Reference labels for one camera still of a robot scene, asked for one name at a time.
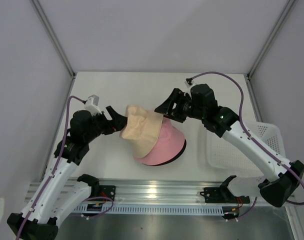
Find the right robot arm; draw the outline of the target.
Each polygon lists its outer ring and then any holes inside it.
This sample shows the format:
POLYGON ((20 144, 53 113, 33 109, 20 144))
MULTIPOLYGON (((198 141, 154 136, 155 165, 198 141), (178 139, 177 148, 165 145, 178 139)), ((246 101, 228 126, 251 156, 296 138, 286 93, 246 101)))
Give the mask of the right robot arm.
POLYGON ((207 84, 193 85, 189 93, 175 88, 155 112, 180 123, 186 118, 200 120, 209 132, 232 144, 259 168, 263 174, 260 177, 228 177, 220 185, 219 193, 225 202, 241 196, 262 197, 280 208, 302 183, 304 164, 282 157, 252 135, 239 115, 218 105, 207 84))

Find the beige hat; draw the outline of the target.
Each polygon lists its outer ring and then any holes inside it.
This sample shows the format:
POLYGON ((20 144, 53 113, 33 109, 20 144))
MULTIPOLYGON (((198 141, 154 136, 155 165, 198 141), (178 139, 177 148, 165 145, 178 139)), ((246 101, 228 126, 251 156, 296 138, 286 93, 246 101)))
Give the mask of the beige hat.
POLYGON ((159 138, 163 115, 146 110, 136 104, 129 104, 126 107, 125 115, 127 123, 119 137, 130 143, 135 158, 144 158, 150 153, 159 138))

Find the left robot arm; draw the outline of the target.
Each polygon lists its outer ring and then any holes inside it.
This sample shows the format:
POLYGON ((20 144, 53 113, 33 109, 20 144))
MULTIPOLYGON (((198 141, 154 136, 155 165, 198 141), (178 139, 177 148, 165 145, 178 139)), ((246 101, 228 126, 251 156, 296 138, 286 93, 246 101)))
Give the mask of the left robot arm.
POLYGON ((48 173, 26 207, 19 213, 11 213, 7 219, 16 239, 53 240, 62 222, 80 203, 112 200, 102 194, 99 179, 89 174, 79 176, 73 188, 64 197, 59 197, 67 180, 89 152, 90 143, 126 126, 127 117, 111 106, 106 110, 111 119, 102 112, 79 110, 66 121, 63 139, 57 145, 48 173))

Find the black hat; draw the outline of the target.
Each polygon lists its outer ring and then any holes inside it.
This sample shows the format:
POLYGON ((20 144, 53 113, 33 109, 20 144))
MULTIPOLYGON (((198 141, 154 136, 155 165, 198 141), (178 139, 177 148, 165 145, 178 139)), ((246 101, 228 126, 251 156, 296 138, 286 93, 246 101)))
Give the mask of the black hat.
POLYGON ((169 164, 169 163, 174 162, 175 160, 177 160, 184 153, 186 147, 187 147, 187 141, 185 140, 182 149, 173 158, 168 160, 166 163, 169 164))

